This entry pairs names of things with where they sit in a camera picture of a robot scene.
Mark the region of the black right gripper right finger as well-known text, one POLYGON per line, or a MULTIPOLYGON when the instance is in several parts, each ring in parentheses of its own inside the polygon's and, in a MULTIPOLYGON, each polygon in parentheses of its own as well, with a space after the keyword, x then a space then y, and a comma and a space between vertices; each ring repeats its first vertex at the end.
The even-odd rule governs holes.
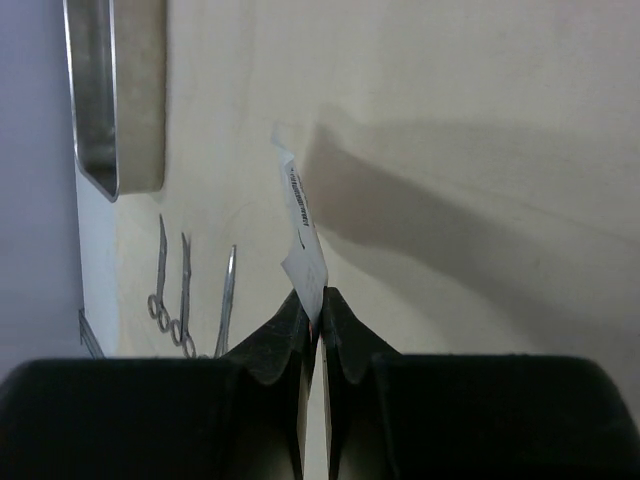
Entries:
POLYGON ((328 288, 321 313, 333 479, 635 479, 639 431, 596 363, 403 354, 328 288))

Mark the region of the beige cloth wrap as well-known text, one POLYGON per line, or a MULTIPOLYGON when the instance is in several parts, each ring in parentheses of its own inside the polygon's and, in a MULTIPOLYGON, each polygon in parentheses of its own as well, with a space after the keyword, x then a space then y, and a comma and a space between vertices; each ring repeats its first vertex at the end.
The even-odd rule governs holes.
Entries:
POLYGON ((290 290, 272 143, 295 156, 329 270, 406 352, 598 362, 639 397, 635 1, 172 1, 164 188, 116 206, 116 352, 172 355, 149 319, 158 227, 191 329, 231 338, 290 290))

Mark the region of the white suture packet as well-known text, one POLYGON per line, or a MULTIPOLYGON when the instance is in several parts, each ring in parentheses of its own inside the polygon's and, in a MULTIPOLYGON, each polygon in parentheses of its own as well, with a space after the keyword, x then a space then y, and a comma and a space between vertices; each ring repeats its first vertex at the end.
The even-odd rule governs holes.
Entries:
POLYGON ((274 129, 271 142, 279 155, 279 171, 289 211, 293 240, 281 265, 292 283, 312 331, 318 332, 328 269, 316 227, 295 164, 295 155, 284 145, 274 129))

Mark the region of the long steel needle holder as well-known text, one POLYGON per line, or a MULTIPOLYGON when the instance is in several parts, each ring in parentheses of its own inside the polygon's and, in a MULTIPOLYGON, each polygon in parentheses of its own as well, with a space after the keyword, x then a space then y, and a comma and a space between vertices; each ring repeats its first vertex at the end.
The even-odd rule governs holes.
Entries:
POLYGON ((214 353, 210 358, 219 358, 228 351, 229 330, 231 313, 233 308, 234 288, 237 266, 237 245, 234 244, 229 253, 227 268, 224 279, 224 289, 222 296, 221 315, 218 329, 218 336, 214 353))

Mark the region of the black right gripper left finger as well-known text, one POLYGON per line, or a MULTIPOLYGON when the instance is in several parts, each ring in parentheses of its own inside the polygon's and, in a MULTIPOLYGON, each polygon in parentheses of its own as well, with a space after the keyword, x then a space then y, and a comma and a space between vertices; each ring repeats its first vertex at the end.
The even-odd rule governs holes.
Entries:
POLYGON ((296 294, 216 359, 47 359, 1 385, 5 479, 299 479, 315 342, 296 294))

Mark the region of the steel surgical scissors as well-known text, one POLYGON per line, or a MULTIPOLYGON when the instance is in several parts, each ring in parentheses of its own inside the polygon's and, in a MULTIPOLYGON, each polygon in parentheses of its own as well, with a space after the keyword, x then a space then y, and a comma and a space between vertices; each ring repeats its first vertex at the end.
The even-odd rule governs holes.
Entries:
POLYGON ((170 322, 171 339, 175 346, 182 349, 185 358, 193 359, 197 355, 195 342, 189 331, 190 287, 191 287, 191 247, 187 236, 181 234, 182 241, 182 280, 179 316, 170 322))
POLYGON ((147 310, 151 319, 155 320, 161 333, 166 333, 170 329, 171 317, 164 304, 164 288, 166 282, 166 262, 168 244, 166 237, 165 223, 162 215, 159 215, 160 236, 159 254, 156 275, 155 292, 147 298, 147 310))

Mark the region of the stainless steel instrument tray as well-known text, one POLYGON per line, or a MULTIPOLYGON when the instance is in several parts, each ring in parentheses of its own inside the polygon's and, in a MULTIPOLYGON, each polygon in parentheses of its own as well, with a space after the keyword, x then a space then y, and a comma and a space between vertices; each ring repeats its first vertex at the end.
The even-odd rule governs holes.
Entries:
POLYGON ((75 161, 110 202, 165 177, 167 4, 63 4, 75 161))

